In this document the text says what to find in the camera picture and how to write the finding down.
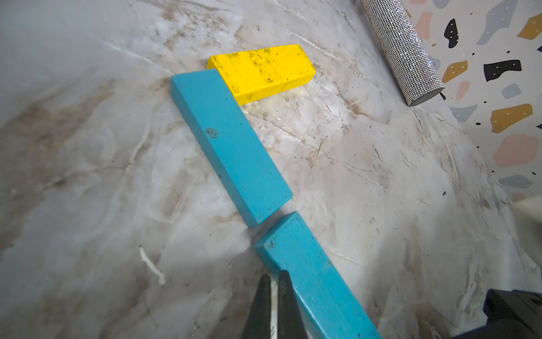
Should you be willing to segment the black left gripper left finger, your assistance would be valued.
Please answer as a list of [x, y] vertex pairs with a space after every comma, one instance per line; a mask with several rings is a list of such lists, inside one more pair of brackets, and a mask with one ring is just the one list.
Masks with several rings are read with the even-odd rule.
[[271, 277], [261, 276], [251, 309], [241, 335], [242, 339], [270, 339], [272, 291]]

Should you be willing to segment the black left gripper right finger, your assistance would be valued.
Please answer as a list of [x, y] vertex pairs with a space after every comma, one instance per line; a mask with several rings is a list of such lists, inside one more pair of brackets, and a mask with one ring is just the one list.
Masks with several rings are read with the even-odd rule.
[[279, 273], [277, 337], [279, 339], [308, 339], [292, 280], [287, 271]]

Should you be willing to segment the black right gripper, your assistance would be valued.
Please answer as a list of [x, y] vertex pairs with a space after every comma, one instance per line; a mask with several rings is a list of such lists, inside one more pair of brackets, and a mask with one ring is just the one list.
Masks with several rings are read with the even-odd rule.
[[486, 294], [486, 325], [458, 338], [540, 338], [541, 294], [522, 290], [490, 289]]

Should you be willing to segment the teal block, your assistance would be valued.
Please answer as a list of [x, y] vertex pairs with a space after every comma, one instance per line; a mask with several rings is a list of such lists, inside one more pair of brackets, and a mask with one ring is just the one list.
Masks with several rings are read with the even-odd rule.
[[282, 174], [215, 69], [171, 78], [171, 96], [249, 227], [293, 197]]
[[299, 213], [281, 218], [255, 250], [273, 278], [288, 271], [313, 338], [381, 337]]

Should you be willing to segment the yellow block scuffed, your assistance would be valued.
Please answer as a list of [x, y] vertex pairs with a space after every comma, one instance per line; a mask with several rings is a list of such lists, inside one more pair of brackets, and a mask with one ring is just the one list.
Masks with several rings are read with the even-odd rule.
[[219, 71], [239, 105], [306, 85], [316, 75], [300, 45], [215, 55], [207, 67]]

